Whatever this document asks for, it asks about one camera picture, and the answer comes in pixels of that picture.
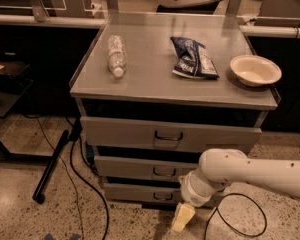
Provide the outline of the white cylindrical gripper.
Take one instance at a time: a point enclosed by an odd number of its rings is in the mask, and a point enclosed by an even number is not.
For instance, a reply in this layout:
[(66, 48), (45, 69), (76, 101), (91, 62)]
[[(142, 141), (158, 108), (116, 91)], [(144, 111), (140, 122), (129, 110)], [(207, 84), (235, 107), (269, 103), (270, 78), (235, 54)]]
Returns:
[(206, 205), (215, 193), (224, 189), (222, 184), (208, 180), (199, 168), (180, 176), (179, 183), (181, 198), (185, 203), (179, 203), (176, 207), (172, 221), (172, 229), (176, 232), (181, 232), (193, 218), (194, 207)]

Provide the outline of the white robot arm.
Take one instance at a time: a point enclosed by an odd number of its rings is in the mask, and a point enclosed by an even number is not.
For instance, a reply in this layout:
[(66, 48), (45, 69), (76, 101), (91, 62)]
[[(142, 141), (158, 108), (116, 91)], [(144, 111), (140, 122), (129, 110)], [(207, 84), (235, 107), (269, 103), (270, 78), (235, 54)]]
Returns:
[(195, 209), (233, 183), (246, 183), (300, 200), (300, 160), (248, 158), (237, 149), (204, 151), (197, 167), (180, 179), (182, 203), (177, 205), (172, 229), (181, 232)]

